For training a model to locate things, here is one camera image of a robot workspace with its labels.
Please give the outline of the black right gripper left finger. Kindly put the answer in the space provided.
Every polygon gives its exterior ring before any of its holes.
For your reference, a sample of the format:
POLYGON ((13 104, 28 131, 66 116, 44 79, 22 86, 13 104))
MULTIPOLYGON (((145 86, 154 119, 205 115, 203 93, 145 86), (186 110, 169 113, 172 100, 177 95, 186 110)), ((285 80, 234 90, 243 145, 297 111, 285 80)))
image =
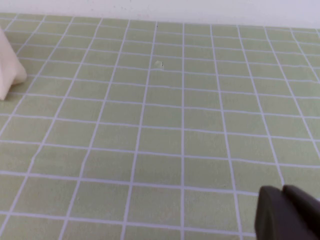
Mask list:
POLYGON ((313 233, 278 188, 259 190, 254 229, 258 240, 311 240, 313 233))

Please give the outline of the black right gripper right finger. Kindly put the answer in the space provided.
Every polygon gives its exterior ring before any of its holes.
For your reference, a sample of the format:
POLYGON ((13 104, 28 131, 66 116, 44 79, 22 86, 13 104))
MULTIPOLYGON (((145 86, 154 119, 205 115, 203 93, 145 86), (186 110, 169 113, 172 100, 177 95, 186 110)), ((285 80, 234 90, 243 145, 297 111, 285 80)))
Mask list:
POLYGON ((282 192, 293 204, 307 229, 320 239, 320 202, 294 185, 284 185, 282 192))

